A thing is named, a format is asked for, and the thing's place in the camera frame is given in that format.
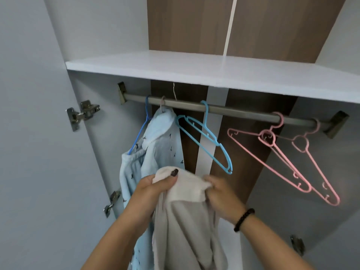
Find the person's left forearm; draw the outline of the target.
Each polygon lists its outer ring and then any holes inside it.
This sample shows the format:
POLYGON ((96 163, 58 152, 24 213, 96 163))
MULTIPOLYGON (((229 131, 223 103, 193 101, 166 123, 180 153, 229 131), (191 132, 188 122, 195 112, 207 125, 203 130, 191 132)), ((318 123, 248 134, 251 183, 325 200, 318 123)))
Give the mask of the person's left forearm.
POLYGON ((124 211, 101 238, 80 270, 128 270, 139 237, 153 212, 124 211))

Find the person's right hand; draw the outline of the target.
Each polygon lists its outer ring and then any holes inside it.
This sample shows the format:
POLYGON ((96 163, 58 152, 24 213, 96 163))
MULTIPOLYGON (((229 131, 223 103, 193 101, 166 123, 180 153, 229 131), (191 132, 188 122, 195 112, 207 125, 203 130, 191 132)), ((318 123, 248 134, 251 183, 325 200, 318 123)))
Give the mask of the person's right hand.
POLYGON ((236 225, 246 212, 245 204, 237 197, 226 179, 212 175, 205 175, 203 179, 212 185, 206 190, 206 196, 213 209, 221 218, 236 225))

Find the light blue patterned pajama top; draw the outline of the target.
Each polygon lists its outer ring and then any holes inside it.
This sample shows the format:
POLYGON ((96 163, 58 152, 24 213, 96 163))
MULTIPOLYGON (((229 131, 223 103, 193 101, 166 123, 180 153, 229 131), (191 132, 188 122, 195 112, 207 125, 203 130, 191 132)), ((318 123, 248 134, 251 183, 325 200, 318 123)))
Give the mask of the light blue patterned pajama top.
POLYGON ((142 137, 145 150, 141 177, 155 174, 160 168, 173 166, 185 169, 180 129, 172 108, 159 108, 142 137))

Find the white wardrobe shelf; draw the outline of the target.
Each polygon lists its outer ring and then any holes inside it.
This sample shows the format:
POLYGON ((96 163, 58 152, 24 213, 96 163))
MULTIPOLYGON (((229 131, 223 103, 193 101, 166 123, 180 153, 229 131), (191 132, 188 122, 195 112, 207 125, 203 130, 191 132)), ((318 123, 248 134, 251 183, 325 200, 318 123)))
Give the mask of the white wardrobe shelf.
POLYGON ((171 51, 70 60, 69 71, 360 104, 360 76, 311 63, 171 51))

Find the person's right forearm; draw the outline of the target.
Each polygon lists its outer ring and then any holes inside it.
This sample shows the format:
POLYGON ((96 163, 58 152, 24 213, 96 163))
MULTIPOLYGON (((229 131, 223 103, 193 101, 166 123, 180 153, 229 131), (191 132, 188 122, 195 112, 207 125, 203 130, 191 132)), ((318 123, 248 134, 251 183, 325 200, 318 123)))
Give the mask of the person's right forearm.
POLYGON ((254 214, 246 212, 234 231, 246 237, 264 270, 315 270, 254 214))

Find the beige fleece garment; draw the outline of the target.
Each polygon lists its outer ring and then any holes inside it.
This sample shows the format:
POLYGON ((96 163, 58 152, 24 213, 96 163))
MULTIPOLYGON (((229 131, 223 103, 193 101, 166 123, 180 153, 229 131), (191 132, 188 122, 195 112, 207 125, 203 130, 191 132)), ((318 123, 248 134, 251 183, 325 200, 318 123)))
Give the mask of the beige fleece garment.
POLYGON ((219 217, 206 198, 209 183, 178 169, 176 184, 160 195, 153 215, 154 270, 227 270, 219 217))

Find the person's left hand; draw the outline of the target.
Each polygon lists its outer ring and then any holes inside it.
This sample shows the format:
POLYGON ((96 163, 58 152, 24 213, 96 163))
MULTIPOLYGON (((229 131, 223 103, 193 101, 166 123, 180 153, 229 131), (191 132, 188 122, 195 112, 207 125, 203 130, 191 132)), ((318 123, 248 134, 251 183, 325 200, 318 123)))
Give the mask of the person's left hand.
POLYGON ((129 217, 133 224, 140 225, 150 220, 160 195, 167 192, 154 194, 153 178, 157 174, 160 174, 162 178, 167 177, 173 169, 166 169, 165 172, 146 176, 139 181, 124 211, 124 214, 129 217))

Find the metal door hinge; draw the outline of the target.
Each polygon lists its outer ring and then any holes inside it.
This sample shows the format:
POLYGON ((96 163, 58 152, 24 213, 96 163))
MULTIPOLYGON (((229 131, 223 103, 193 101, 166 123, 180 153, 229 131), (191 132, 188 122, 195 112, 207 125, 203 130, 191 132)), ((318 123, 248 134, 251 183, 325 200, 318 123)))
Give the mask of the metal door hinge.
POLYGON ((117 203, 119 197, 121 195, 121 191, 118 190, 118 191, 114 191, 110 197, 109 197, 109 200, 110 200, 110 204, 109 205, 106 205, 103 209, 103 212, 106 216, 106 218, 108 218, 110 216, 110 212, 111 212, 111 209, 114 207, 114 205, 117 203))
POLYGON ((85 100, 80 103, 80 112, 75 111, 74 108, 66 109, 72 131, 75 132, 79 130, 81 121, 89 120, 100 110, 100 105, 92 104, 90 100, 85 100))
POLYGON ((295 252, 303 257, 306 251, 304 241, 294 234, 290 235, 290 241, 295 252))

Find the white wardrobe door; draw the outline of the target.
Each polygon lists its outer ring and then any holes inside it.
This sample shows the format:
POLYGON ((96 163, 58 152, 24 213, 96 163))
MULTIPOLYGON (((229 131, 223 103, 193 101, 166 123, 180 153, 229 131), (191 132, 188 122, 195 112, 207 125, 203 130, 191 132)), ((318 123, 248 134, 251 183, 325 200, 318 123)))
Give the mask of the white wardrobe door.
POLYGON ((0 270, 79 270, 115 221, 44 0, 0 0, 0 270))

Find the grey metal closet rod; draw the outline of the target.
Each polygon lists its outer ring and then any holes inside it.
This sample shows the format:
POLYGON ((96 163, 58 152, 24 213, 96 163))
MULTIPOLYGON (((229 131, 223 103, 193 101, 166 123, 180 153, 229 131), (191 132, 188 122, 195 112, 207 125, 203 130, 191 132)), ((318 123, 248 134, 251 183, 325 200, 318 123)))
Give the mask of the grey metal closet rod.
MULTIPOLYGON (((133 95, 126 93, 127 101, 135 101, 139 103, 145 103, 145 96, 140 95, 133 95)), ((149 97, 149 104, 158 105, 160 106, 161 98, 160 97, 149 97)), ((206 107, 204 104, 201 103, 194 103, 190 101, 181 101, 181 100, 174 100, 174 99, 165 99, 165 106, 176 108, 176 109, 183 109, 183 110, 191 110, 196 112, 203 112, 205 113, 206 107)), ((236 108, 229 108, 224 106, 218 105, 208 105, 208 113, 218 114, 223 116, 229 117, 236 117, 242 119, 251 119, 255 121, 261 122, 269 122, 269 123, 279 123, 280 119, 276 114, 273 113, 263 113, 263 112, 252 112, 248 110, 241 110, 236 108)), ((284 125, 291 125, 291 126, 302 126, 302 127, 315 127, 315 121, 310 119, 302 119, 302 118, 294 118, 294 117, 287 117, 284 116, 284 125)))

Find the metal rod bracket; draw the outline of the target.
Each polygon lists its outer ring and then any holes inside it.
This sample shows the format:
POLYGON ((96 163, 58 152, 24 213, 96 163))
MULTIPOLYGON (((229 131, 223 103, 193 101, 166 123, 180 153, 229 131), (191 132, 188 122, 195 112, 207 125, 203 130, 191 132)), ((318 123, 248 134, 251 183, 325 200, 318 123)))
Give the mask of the metal rod bracket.
POLYGON ((335 115, 330 119, 329 126, 323 130, 323 133, 329 138, 334 139, 335 136, 342 129, 344 124, 349 119, 349 115, 343 111, 338 111, 335 115))
POLYGON ((118 83, 118 94, 119 94, 119 100, 120 100, 121 105, 123 105, 124 103, 127 102, 126 93, 127 93, 127 90, 126 90, 125 83, 123 81, 119 82, 118 83))

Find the light blue patterned pajama pants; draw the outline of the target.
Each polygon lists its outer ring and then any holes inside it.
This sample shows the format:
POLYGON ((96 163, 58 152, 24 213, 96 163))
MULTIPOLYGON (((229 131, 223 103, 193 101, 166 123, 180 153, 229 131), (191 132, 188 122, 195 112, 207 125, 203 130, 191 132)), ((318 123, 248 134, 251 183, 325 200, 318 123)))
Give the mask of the light blue patterned pajama pants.
MULTIPOLYGON (((140 145, 136 145, 130 155, 127 152, 122 154, 119 181, 124 208, 128 205, 128 201, 133 195, 138 182, 143 177, 153 174, 153 172, 146 172, 145 175, 142 175, 141 168, 143 167, 145 155, 146 151, 140 145)), ((150 221, 146 231, 135 244, 128 270, 155 270, 152 247, 153 231, 154 225, 150 221)))

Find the pink plastic hanger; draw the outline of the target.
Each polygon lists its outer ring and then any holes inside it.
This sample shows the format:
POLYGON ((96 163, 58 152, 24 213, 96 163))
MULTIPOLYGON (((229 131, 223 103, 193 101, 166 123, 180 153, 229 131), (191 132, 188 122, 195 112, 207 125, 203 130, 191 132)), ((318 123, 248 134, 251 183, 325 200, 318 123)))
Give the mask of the pink plastic hanger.
POLYGON ((307 157, 310 159, 310 161, 312 162, 313 166, 316 168, 317 172, 319 173, 319 175, 322 177, 322 188, 325 189, 326 191, 330 191, 332 193, 332 196, 335 198, 335 202, 331 202, 330 198, 331 196, 329 194, 326 195, 322 195, 316 188, 314 188, 312 186, 312 191, 314 191, 322 200, 324 200, 327 204, 336 207, 340 205, 340 197, 339 195, 336 193, 336 191, 334 190, 334 188, 332 187, 332 185, 330 184, 330 182, 327 180, 326 176, 324 175, 324 173, 322 172, 322 170, 320 169, 320 167, 318 166, 317 162, 315 161, 315 159, 313 158, 312 154, 309 151, 309 147, 310 147, 310 142, 308 139, 308 135, 312 135, 317 133, 320 130, 321 127, 321 123, 317 118, 312 118, 313 121, 315 121, 316 125, 315 128, 311 131, 306 131, 303 135, 296 135, 295 137, 293 137, 292 139, 290 139, 292 146, 300 153, 306 154, 307 157), (299 148, 296 144, 295 141, 298 139, 303 139, 305 141, 305 147, 304 149, 299 148))
POLYGON ((286 157, 286 155, 281 151, 281 149, 276 145, 276 135, 273 132, 274 128, 280 128, 284 125, 284 116, 280 112, 273 112, 273 114, 276 114, 280 122, 278 125, 272 125, 269 129, 264 129, 260 133, 254 133, 249 131, 241 131, 234 128, 229 128, 227 130, 227 135, 230 137, 239 147, 241 147, 245 152, 247 152, 250 156, 252 156, 254 159, 256 159, 259 163, 261 163, 264 167, 266 167, 268 170, 273 172, 275 175, 289 183, 291 186, 295 187, 299 191, 303 193, 309 193, 312 191, 311 184, 305 179, 305 177, 302 175, 301 172, 292 164, 292 162, 286 157), (288 168, 293 172, 293 177, 296 179, 299 179, 300 182, 298 184, 293 183, 286 177, 284 177, 282 174, 277 172, 275 169, 270 167, 268 164, 266 164, 264 161, 262 161, 260 158, 258 158, 255 154, 253 154, 250 150, 248 150, 245 146, 243 146, 239 141, 236 140, 234 137, 238 134, 246 134, 246 135, 252 135, 256 136, 260 143, 265 145, 266 147, 270 148, 272 152, 275 153, 275 155, 286 164, 288 168))

